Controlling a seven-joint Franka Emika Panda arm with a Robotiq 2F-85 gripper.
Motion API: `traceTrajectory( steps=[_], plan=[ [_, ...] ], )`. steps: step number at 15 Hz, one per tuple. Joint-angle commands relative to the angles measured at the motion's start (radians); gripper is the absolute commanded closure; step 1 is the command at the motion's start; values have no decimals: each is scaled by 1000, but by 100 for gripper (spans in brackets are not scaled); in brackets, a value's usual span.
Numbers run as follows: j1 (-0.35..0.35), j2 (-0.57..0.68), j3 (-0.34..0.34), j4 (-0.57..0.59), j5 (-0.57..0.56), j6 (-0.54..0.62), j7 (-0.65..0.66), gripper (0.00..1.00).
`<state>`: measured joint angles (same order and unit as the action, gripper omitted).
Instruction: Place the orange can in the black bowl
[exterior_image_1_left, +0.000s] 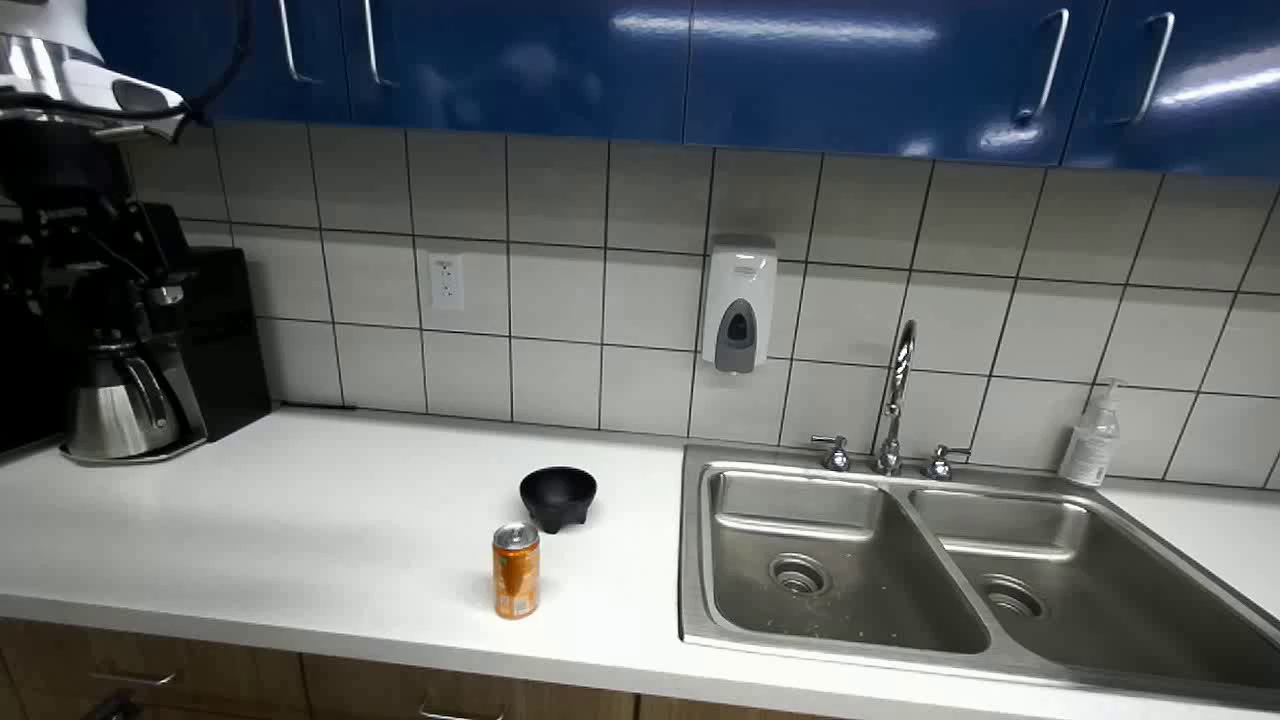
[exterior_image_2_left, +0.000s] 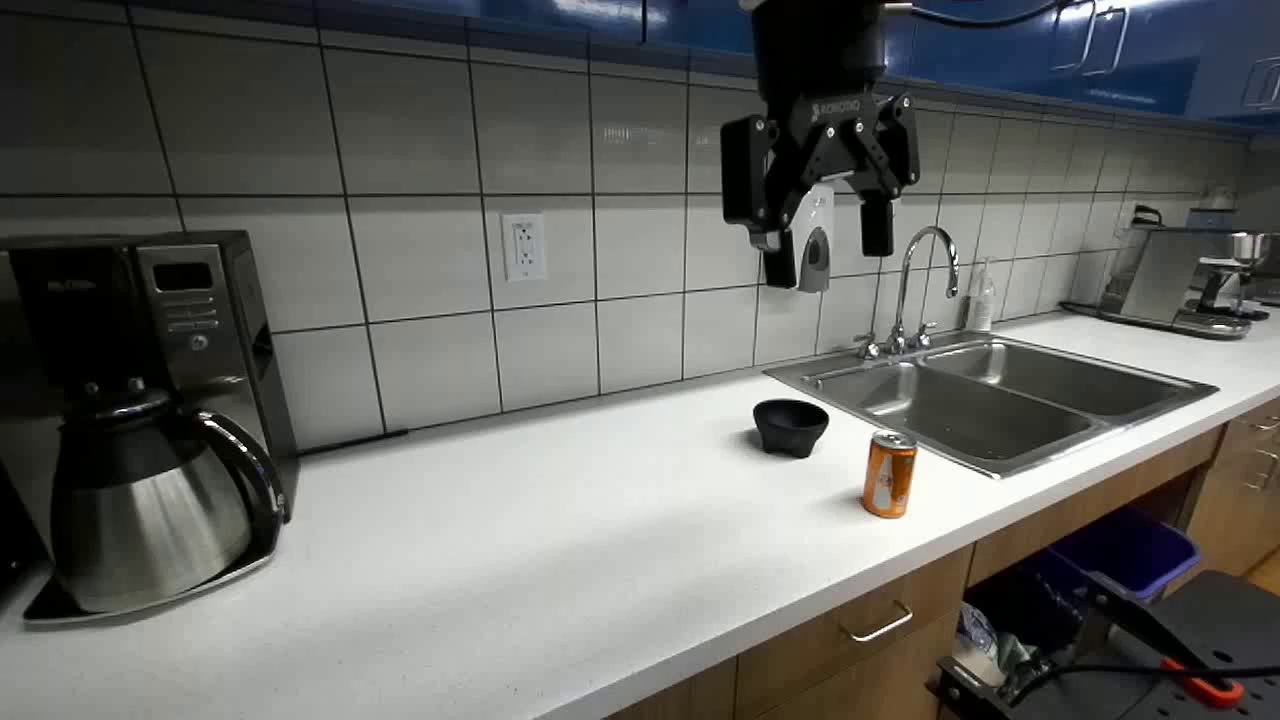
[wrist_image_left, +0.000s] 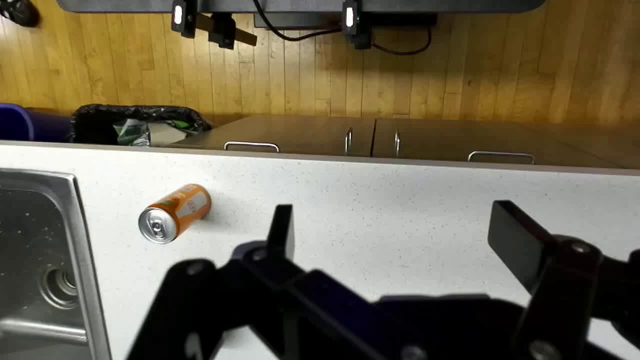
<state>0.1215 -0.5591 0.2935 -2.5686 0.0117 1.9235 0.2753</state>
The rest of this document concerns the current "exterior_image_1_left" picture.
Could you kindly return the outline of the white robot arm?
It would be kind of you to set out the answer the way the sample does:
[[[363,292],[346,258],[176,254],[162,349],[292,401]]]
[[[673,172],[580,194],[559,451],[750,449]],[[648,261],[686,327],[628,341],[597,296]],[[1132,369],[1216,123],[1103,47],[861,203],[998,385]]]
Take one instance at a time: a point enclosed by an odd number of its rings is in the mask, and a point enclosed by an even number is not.
[[[174,140],[187,107],[182,91],[106,62],[90,0],[0,0],[0,115]]]

